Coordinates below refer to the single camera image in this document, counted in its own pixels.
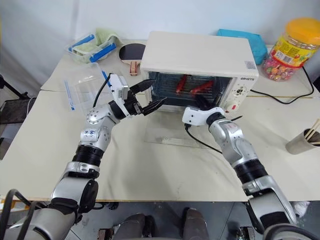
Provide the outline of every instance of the cup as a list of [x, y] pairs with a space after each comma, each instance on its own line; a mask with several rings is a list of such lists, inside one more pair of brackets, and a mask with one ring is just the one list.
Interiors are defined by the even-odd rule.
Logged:
[[319, 132], [316, 131], [313, 134], [313, 136], [309, 139], [309, 141], [307, 141], [305, 139], [305, 135], [307, 134], [307, 132], [309, 130], [310, 130], [309, 128], [304, 130], [302, 133], [300, 133], [298, 136], [296, 136], [294, 139], [292, 139], [290, 142], [288, 142], [285, 145], [285, 149], [289, 153], [296, 155], [296, 154], [300, 154], [305, 151], [308, 151], [310, 149], [320, 147], [320, 145], [311, 144], [314, 142], [320, 142], [320, 133]]

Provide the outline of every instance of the oven control knob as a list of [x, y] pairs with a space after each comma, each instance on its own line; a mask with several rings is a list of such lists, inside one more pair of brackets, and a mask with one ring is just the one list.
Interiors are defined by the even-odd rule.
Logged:
[[238, 110], [239, 104], [236, 101], [227, 102], [225, 105], [225, 112], [231, 113]]

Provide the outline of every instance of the ping pong paddle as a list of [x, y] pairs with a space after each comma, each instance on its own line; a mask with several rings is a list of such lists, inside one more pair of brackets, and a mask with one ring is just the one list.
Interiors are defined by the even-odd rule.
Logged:
[[119, 58], [125, 64], [130, 64], [130, 75], [137, 76], [137, 68], [141, 63], [146, 45], [140, 43], [131, 43], [124, 45], [119, 51]]

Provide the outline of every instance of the orange jar lid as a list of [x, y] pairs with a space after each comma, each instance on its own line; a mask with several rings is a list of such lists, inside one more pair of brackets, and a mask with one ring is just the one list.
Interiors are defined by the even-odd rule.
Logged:
[[291, 20], [285, 26], [285, 31], [293, 39], [312, 45], [320, 45], [320, 21], [311, 17], [301, 17]]

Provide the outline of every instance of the plastic container lid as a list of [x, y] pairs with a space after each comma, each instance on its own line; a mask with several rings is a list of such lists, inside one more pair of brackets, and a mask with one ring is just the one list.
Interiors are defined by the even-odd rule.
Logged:
[[[65, 72], [62, 78], [66, 88], [65, 103], [69, 101], [71, 111], [81, 110], [84, 115], [93, 107], [96, 95], [105, 81], [98, 63], [88, 63]], [[97, 105], [107, 104], [113, 100], [106, 85], [102, 90]]]
[[305, 44], [320, 45], [320, 21], [311, 17], [291, 20], [285, 31], [295, 40]]

